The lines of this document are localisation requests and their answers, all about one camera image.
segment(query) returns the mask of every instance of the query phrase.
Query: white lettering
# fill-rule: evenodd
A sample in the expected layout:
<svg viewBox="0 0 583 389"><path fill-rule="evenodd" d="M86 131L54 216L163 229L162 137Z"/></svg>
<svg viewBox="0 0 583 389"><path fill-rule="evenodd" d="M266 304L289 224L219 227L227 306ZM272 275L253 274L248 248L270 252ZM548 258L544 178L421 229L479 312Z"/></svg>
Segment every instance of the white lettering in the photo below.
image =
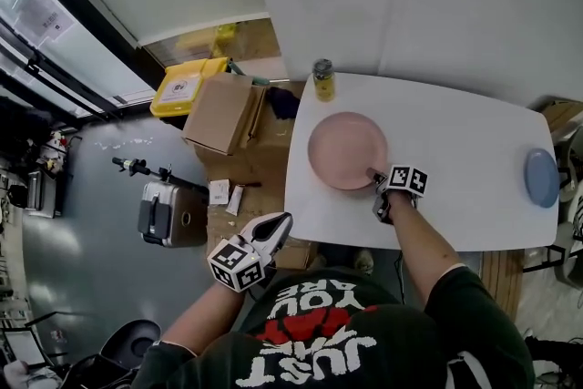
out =
<svg viewBox="0 0 583 389"><path fill-rule="evenodd" d="M247 379L238 379L235 384L238 387L259 387L266 383L273 383L275 376L265 374L265 358L256 356L251 364L251 374Z"/></svg>
<svg viewBox="0 0 583 389"><path fill-rule="evenodd" d="M356 285L354 285L353 283L340 282L340 281L336 281L335 279L330 279L330 282L339 291L351 291L354 287L356 287Z"/></svg>
<svg viewBox="0 0 583 389"><path fill-rule="evenodd" d="M313 355L313 378L315 380L321 381L325 377L324 371L322 371L322 368L318 365L318 359L324 356L330 359L332 374L346 374L344 354L338 349L322 349Z"/></svg>
<svg viewBox="0 0 583 389"><path fill-rule="evenodd" d="M364 310L364 307L354 298L353 291L344 291L343 298L336 303L338 308L346 308L348 305L352 305L354 308L358 308L359 310Z"/></svg>
<svg viewBox="0 0 583 389"><path fill-rule="evenodd" d="M306 355L311 355L312 353L318 352L326 343L325 337L318 337L312 342L309 349L306 349L303 342L293 343L293 353L300 360L305 360Z"/></svg>
<svg viewBox="0 0 583 389"><path fill-rule="evenodd" d="M354 337L346 343L344 351L346 352L346 362L348 363L348 371L353 372L361 367L361 359L358 356L358 346L372 347L376 345L376 340L372 337Z"/></svg>
<svg viewBox="0 0 583 389"><path fill-rule="evenodd" d="M280 367L288 371L288 373L281 373L283 381L304 384L311 376L310 373L303 372L309 372L312 368L307 363L298 362L295 358L281 358Z"/></svg>
<svg viewBox="0 0 583 389"><path fill-rule="evenodd" d="M263 343L264 348L260 350L261 355L269 355L272 353L282 353L284 355L293 355L293 342L288 341L281 345L272 345L270 343Z"/></svg>
<svg viewBox="0 0 583 389"><path fill-rule="evenodd" d="M302 289L300 290L300 292L306 293L306 292L325 291L325 290L326 290L326 280L325 279L320 279L316 283L314 283L314 282L304 282L302 284Z"/></svg>
<svg viewBox="0 0 583 389"><path fill-rule="evenodd" d="M333 335L328 341L324 344L324 347L332 347L334 345L338 345L339 343L344 342L346 339L350 339L351 337L356 335L356 331L348 331L346 332L346 326L341 327L336 334Z"/></svg>
<svg viewBox="0 0 583 389"><path fill-rule="evenodd" d="M318 297L317 303L310 303L312 298ZM324 308L332 304L332 296L328 292L316 291L308 292L300 298L300 309L313 310L314 308Z"/></svg>
<svg viewBox="0 0 583 389"><path fill-rule="evenodd" d="M298 301L295 298L286 298L280 302L276 302L271 309L270 315L267 317L268 320L274 320L275 315L284 306L288 307L287 316L295 316L298 312Z"/></svg>
<svg viewBox="0 0 583 389"><path fill-rule="evenodd" d="M280 300L285 300L286 298L293 297L298 292L298 285L292 285L292 287L287 287L286 289L281 290L277 294L277 298L275 299L276 302Z"/></svg>

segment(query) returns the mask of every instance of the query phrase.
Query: silver suitcase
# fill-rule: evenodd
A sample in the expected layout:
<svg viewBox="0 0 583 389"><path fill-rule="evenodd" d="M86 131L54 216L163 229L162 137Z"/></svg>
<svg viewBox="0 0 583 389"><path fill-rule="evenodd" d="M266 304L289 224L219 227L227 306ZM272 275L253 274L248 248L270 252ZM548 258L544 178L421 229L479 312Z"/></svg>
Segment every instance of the silver suitcase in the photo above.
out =
<svg viewBox="0 0 583 389"><path fill-rule="evenodd" d="M207 241L207 201L197 191L151 181L139 205L138 230L147 243L167 248Z"/></svg>

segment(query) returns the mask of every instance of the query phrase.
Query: dark green shirt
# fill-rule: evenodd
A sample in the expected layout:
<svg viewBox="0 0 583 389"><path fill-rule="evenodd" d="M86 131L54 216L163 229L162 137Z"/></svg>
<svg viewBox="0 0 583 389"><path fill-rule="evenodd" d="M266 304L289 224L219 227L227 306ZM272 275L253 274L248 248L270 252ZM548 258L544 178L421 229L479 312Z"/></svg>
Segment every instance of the dark green shirt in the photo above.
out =
<svg viewBox="0 0 583 389"><path fill-rule="evenodd" d="M370 280L323 269L278 282L238 333L199 357L150 348L134 389L260 387L532 388L514 324L466 267L447 273L424 312Z"/></svg>

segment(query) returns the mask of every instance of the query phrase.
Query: gray floor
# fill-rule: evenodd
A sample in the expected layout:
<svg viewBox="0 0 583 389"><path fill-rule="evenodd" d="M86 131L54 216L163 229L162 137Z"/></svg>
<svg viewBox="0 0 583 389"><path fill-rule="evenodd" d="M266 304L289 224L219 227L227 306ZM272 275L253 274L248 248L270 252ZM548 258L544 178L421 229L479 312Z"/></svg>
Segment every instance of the gray floor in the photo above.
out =
<svg viewBox="0 0 583 389"><path fill-rule="evenodd" d="M163 249L139 237L138 204L148 179L118 173L111 163L114 156L146 159L153 169L171 163L174 175L204 183L203 167L179 131L154 118L136 118L86 128L81 136L71 154L63 216L25 215L23 222L33 313L67 313L41 323L39 333L49 352L69 352L69 362L98 352L125 322L148 318L165 329L212 284L203 247ZM397 254L374 252L374 278L398 297ZM464 257L475 270L479 258ZM404 276L406 300L416 305L406 270ZM248 298L241 316L251 305ZM65 343L51 338L57 329Z"/></svg>

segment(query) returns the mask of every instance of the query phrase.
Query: yellow box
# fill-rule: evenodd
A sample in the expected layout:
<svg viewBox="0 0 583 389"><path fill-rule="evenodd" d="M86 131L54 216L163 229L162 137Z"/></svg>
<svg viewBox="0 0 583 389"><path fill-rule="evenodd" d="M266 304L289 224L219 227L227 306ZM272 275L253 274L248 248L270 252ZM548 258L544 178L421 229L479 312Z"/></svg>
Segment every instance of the yellow box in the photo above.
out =
<svg viewBox="0 0 583 389"><path fill-rule="evenodd" d="M227 70L229 59L203 58L166 68L166 76L149 107L154 117L186 116L202 80Z"/></svg>

